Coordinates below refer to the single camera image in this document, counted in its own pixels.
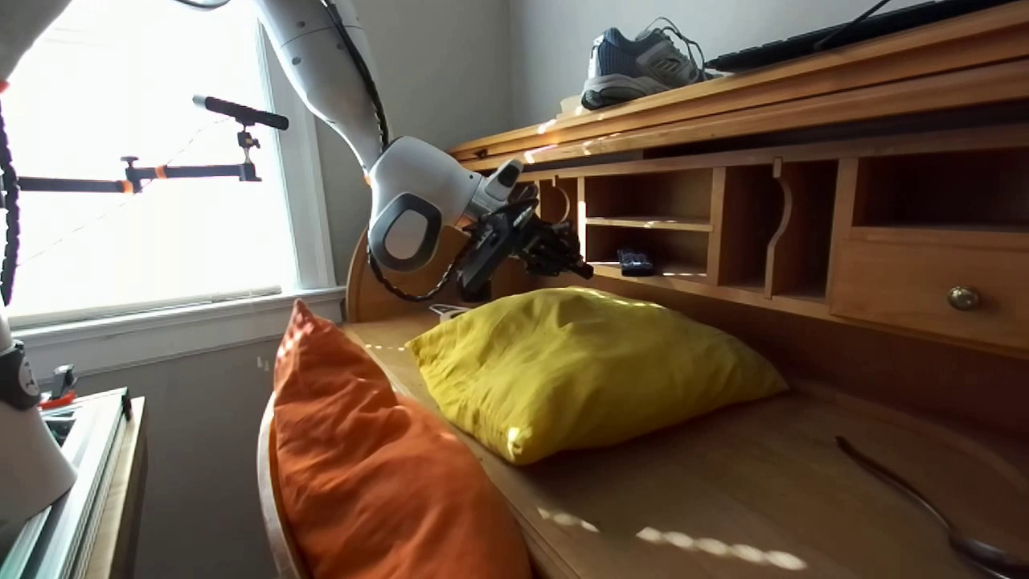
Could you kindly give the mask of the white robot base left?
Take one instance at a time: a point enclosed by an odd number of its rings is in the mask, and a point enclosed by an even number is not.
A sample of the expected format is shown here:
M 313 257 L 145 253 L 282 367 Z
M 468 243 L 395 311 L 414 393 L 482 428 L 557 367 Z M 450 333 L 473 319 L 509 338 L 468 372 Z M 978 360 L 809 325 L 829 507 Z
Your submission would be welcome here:
M 75 466 L 44 426 L 24 343 L 0 319 L 0 541 L 17 541 L 75 480 Z

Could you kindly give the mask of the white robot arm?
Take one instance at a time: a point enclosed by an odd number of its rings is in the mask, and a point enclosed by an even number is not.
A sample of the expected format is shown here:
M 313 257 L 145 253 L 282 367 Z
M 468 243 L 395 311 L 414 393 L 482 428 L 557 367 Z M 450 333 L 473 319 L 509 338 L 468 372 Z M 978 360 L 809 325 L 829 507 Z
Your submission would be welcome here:
M 467 171 L 452 154 L 414 134 L 390 134 L 384 105 L 356 45 L 348 0 L 255 0 L 274 54 L 304 103 L 356 158 L 372 205 L 365 264 L 406 303 L 428 303 L 456 286 L 484 298 L 492 273 L 517 257 L 530 277 L 591 277 L 565 223 L 538 214 L 538 194 L 520 165 L 492 174 Z M 468 240 L 424 292 L 391 284 L 398 270 L 424 267 L 447 224 L 463 223 Z

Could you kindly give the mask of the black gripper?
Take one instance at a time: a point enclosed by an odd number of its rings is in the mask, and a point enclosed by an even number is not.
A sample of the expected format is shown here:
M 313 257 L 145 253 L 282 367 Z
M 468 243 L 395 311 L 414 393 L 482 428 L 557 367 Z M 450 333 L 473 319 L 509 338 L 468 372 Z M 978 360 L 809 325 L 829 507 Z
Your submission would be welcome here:
M 468 253 L 456 267 L 458 296 L 468 303 L 487 298 L 492 273 L 509 257 L 520 257 L 533 277 L 591 277 L 575 236 L 542 223 L 530 205 L 499 210 L 473 233 Z

